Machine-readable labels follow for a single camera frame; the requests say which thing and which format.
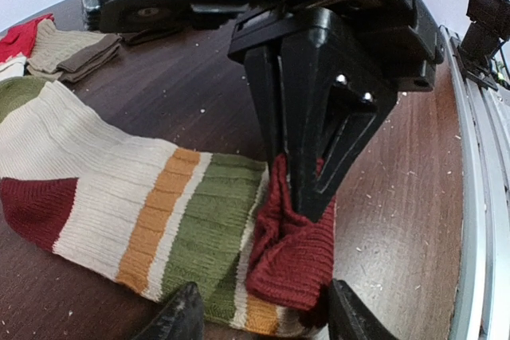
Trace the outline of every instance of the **wooden table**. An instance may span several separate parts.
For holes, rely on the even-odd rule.
[[[80,0],[46,12],[55,14],[59,29],[83,28]],[[228,25],[124,50],[74,89],[105,121],[132,135],[263,159],[244,70],[226,57],[230,34]],[[338,192],[335,276],[401,340],[449,333],[461,251],[458,134],[444,64],[435,92],[400,96]],[[36,248],[1,214],[0,264],[0,339],[128,339],[159,309]],[[208,325],[207,338],[251,336]]]

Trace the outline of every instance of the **sock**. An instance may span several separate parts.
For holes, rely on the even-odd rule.
[[[249,258],[248,292],[275,304],[315,311],[332,281],[335,199],[317,223],[292,210],[283,154],[273,165]]]
[[[245,288],[264,163],[127,135],[58,81],[12,110],[0,137],[0,198],[20,236],[156,302],[194,281],[211,322],[316,331]]]
[[[93,51],[93,47],[82,49],[58,65],[58,68],[62,69],[62,74],[58,80],[70,84],[83,80],[86,76],[117,57],[119,48],[120,44],[116,43],[101,52]]]
[[[36,71],[55,73],[62,61],[102,41],[106,36],[94,32],[59,31],[51,20],[44,20],[37,26],[37,39],[28,62]],[[120,39],[116,35],[110,37],[116,41]]]
[[[25,74],[26,57],[18,55],[0,64],[0,81],[11,77],[21,77]]]
[[[148,29],[141,32],[121,33],[120,36],[122,37],[122,40],[125,45],[133,46],[148,43],[149,41],[153,40],[163,39],[165,37],[175,35],[176,33],[179,33],[181,31],[182,31],[181,27],[161,30]]]
[[[47,80],[47,81],[58,80],[58,79],[60,79],[60,77],[62,76],[62,73],[63,73],[62,71],[55,72],[55,73],[46,73],[43,71],[37,71],[30,64],[28,64],[26,66],[26,71],[34,77],[39,77],[40,79]]]
[[[14,77],[0,81],[0,127],[7,115],[37,97],[44,85],[44,80],[33,76]],[[0,137],[2,137],[0,139],[0,147],[2,147],[6,137],[4,138],[1,134]]]
[[[8,61],[11,57],[16,57],[18,54],[30,57],[37,36],[37,25],[46,19],[53,20],[53,15],[44,15],[10,28],[7,35],[0,40],[0,63]]]

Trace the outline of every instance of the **metal bolt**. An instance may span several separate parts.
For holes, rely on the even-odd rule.
[[[338,75],[336,77],[336,82],[342,85],[349,84],[349,80],[345,77],[345,75]]]
[[[371,93],[367,92],[363,95],[363,101],[371,103],[372,101],[374,101],[374,97],[372,96]]]

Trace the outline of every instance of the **orange stripe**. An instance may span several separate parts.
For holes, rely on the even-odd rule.
[[[127,285],[139,294],[147,287],[149,269],[168,218],[199,161],[200,153],[181,148],[168,159],[138,216],[129,245],[120,261],[116,278],[118,283]]]
[[[277,306],[248,294],[246,330],[258,334],[275,335],[278,331]]]

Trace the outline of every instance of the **red sock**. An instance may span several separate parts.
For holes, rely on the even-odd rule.
[[[316,311],[332,281],[335,198],[317,223],[292,210],[284,155],[276,158],[249,258],[248,292],[300,311]]]
[[[7,224],[46,251],[53,250],[73,208],[77,178],[55,181],[0,181]]]
[[[0,40],[0,63],[11,57],[16,57],[20,53],[30,57],[37,36],[37,25],[44,19],[53,20],[53,15],[40,16],[25,24],[10,28],[7,35]]]

